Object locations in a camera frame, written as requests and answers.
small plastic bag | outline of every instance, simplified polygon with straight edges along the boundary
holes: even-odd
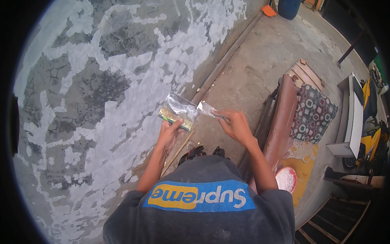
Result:
[[[169,92],[160,112],[158,113],[158,117],[163,118],[170,123],[182,118],[183,123],[180,128],[190,131],[196,117],[198,116],[196,107],[197,106],[195,104],[187,99],[182,98],[173,92]]]

white powder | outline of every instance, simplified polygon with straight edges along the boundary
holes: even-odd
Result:
[[[280,190],[286,190],[289,193],[292,193],[293,185],[294,185],[294,175],[290,173],[290,168],[282,169],[276,175],[275,178]]]

hand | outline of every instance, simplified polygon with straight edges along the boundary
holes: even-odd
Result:
[[[161,123],[160,135],[158,136],[156,147],[161,148],[163,151],[169,151],[175,144],[176,136],[183,132],[184,129],[178,127],[183,123],[183,119],[177,120],[170,125],[166,120]]]
[[[248,125],[248,121],[246,120],[246,117],[242,111],[226,109],[219,112],[213,111],[213,114],[219,116],[216,118],[219,124],[222,126],[223,131],[232,139],[238,141],[244,147],[248,148],[249,145],[257,141],[257,139],[252,135],[252,132],[250,131]],[[229,118],[230,125],[228,125],[225,120],[220,116]]]

supreme logo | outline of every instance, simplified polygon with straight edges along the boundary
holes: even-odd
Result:
[[[183,212],[255,209],[247,188],[247,184],[237,180],[206,183],[163,181],[149,192],[142,206]]]

blue barrel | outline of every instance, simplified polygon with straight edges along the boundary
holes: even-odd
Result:
[[[278,12],[280,16],[292,20],[298,13],[300,5],[301,0],[279,0]]]

